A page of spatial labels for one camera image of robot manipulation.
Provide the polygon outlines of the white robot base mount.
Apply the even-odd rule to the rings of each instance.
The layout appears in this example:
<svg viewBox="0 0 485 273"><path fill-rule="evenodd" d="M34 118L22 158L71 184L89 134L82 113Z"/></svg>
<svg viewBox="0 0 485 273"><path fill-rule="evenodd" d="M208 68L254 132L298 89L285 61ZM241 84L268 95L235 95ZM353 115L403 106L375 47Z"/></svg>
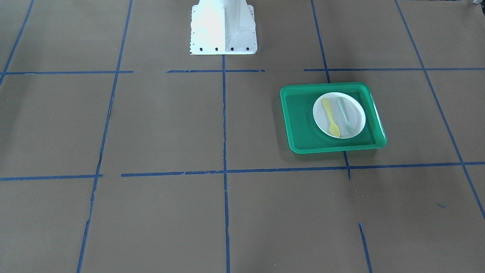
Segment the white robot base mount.
<svg viewBox="0 0 485 273"><path fill-rule="evenodd" d="M191 10L189 53L255 54L254 8L246 0L200 0Z"/></svg>

